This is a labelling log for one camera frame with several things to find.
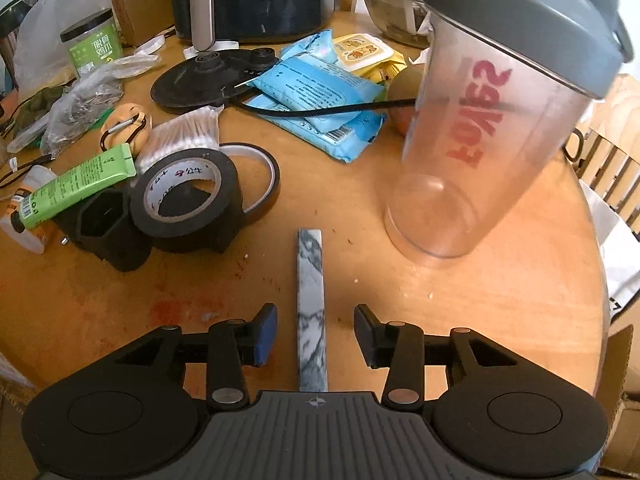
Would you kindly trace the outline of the black kettle base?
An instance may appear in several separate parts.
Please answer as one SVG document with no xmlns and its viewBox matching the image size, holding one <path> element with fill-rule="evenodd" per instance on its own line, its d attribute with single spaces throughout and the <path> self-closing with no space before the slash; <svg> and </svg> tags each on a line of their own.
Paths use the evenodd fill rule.
<svg viewBox="0 0 640 480">
<path fill-rule="evenodd" d="M 151 99 L 166 110 L 226 105 L 278 61 L 273 48 L 201 52 L 161 74 L 152 84 Z"/>
</svg>

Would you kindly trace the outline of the yellow earphone case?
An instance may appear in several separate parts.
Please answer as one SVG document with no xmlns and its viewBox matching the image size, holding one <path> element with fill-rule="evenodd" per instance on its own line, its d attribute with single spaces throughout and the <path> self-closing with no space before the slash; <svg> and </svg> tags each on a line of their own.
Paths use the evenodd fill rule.
<svg viewBox="0 0 640 480">
<path fill-rule="evenodd" d="M 102 152 L 118 144 L 128 144 L 132 156 L 137 157 L 149 140 L 152 130 L 151 114 L 136 103 L 116 106 L 101 128 L 99 147 Z"/>
</svg>

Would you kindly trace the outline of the black electrical tape roll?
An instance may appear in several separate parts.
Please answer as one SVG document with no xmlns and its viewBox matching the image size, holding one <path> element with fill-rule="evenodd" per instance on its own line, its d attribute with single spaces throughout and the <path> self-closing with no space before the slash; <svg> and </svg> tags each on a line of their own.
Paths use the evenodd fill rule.
<svg viewBox="0 0 640 480">
<path fill-rule="evenodd" d="M 242 219 L 238 172 L 225 154 L 192 148 L 146 170 L 129 193 L 136 227 L 163 252 L 224 252 Z"/>
</svg>

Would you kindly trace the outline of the marble pattern bar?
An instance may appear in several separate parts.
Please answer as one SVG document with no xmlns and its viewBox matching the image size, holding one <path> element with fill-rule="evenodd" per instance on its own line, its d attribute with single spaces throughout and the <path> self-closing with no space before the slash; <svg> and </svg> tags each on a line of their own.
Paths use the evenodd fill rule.
<svg viewBox="0 0 640 480">
<path fill-rule="evenodd" d="M 298 388 L 303 392 L 327 392 L 326 303 L 320 230 L 298 231 L 296 262 Z"/>
</svg>

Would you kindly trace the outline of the black hexagonal holder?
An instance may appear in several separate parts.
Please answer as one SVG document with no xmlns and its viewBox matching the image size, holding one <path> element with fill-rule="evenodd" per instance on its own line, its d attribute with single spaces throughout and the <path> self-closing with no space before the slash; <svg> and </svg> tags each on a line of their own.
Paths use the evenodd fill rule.
<svg viewBox="0 0 640 480">
<path fill-rule="evenodd" d="M 123 188 L 97 192 L 57 214 L 53 222 L 76 247 L 120 272 L 139 269 L 151 253 L 151 239 L 134 224 Z"/>
</svg>

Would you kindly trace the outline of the yellow snack packet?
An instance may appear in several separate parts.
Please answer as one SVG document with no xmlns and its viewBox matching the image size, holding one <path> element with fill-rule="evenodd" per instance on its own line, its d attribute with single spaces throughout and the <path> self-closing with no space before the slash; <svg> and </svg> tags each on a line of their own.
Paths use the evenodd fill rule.
<svg viewBox="0 0 640 480">
<path fill-rule="evenodd" d="M 407 67 L 400 52 L 364 32 L 337 37 L 333 47 L 338 66 L 375 84 L 389 84 Z"/>
</svg>

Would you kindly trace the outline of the glass jar green label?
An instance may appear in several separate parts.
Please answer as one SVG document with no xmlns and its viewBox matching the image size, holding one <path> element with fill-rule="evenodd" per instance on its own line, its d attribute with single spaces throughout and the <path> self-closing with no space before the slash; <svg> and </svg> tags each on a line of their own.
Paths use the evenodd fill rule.
<svg viewBox="0 0 640 480">
<path fill-rule="evenodd" d="M 93 13 L 60 33 L 77 77 L 122 57 L 112 9 Z"/>
</svg>

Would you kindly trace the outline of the green tube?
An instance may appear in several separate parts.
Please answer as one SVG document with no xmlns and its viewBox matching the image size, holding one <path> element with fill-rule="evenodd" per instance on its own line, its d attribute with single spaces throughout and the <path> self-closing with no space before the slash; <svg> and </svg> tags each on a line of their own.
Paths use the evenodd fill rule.
<svg viewBox="0 0 640 480">
<path fill-rule="evenodd" d="M 134 177 L 137 168 L 128 144 L 118 144 L 37 188 L 11 214 L 17 233 L 31 230 L 109 186 Z"/>
</svg>

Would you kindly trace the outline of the cotton swab bag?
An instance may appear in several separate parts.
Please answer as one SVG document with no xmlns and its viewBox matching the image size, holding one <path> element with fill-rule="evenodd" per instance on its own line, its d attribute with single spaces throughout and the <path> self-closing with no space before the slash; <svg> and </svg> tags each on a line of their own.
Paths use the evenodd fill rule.
<svg viewBox="0 0 640 480">
<path fill-rule="evenodd" d="M 224 106 L 203 106 L 154 127 L 136 157 L 138 174 L 163 158 L 192 148 L 219 148 L 219 116 Z"/>
</svg>

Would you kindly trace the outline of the large clear plastic bag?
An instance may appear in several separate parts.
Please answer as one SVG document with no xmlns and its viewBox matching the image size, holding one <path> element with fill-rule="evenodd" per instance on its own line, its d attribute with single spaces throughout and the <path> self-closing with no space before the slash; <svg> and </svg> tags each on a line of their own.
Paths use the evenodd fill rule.
<svg viewBox="0 0 640 480">
<path fill-rule="evenodd" d="M 38 0 L 18 30 L 14 54 L 18 90 L 33 94 L 70 78 L 72 62 L 60 33 L 110 6 L 111 0 Z"/>
</svg>

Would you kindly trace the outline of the clear shaker bottle grey lid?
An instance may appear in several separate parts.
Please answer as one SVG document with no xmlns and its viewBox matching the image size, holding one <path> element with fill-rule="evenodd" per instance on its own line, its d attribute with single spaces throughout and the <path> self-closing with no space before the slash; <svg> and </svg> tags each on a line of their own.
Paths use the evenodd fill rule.
<svg viewBox="0 0 640 480">
<path fill-rule="evenodd" d="M 472 252 L 634 57 L 618 0 L 424 3 L 431 44 L 385 211 L 416 261 Z"/>
</svg>

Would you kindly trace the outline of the wooden chair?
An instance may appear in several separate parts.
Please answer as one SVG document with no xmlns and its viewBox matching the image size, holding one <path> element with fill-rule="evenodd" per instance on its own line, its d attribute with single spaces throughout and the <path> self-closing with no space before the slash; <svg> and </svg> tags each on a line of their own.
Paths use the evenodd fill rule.
<svg viewBox="0 0 640 480">
<path fill-rule="evenodd" d="M 567 139 L 564 153 L 579 180 L 639 233 L 639 81 L 618 76 Z"/>
</svg>

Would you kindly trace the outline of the steel kettle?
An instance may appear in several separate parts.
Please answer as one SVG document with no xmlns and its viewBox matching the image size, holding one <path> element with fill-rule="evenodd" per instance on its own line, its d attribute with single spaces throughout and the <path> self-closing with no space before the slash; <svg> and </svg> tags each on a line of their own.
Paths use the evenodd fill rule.
<svg viewBox="0 0 640 480">
<path fill-rule="evenodd" d="M 30 9 L 38 0 L 12 0 L 0 13 L 0 48 L 1 56 L 12 80 L 12 86 L 17 87 L 14 66 L 14 54 L 17 46 L 17 36 L 20 26 Z"/>
</svg>

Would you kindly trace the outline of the clear bag dark contents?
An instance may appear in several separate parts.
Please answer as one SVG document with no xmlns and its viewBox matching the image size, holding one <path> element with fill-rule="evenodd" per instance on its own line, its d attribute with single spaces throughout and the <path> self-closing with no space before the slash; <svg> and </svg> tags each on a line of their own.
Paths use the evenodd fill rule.
<svg viewBox="0 0 640 480">
<path fill-rule="evenodd" d="M 76 81 L 56 101 L 40 141 L 40 153 L 57 158 L 124 95 L 122 81 L 146 73 L 160 62 L 156 54 L 134 54 L 102 65 Z"/>
</svg>

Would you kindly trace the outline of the amber kapton tape roll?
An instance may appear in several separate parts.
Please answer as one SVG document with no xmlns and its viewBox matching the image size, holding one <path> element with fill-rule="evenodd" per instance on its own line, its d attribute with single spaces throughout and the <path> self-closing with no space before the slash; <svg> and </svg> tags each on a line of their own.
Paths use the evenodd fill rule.
<svg viewBox="0 0 640 480">
<path fill-rule="evenodd" d="M 265 148 L 246 142 L 227 142 L 220 146 L 238 172 L 244 226 L 259 221 L 271 210 L 280 194 L 280 167 Z"/>
</svg>

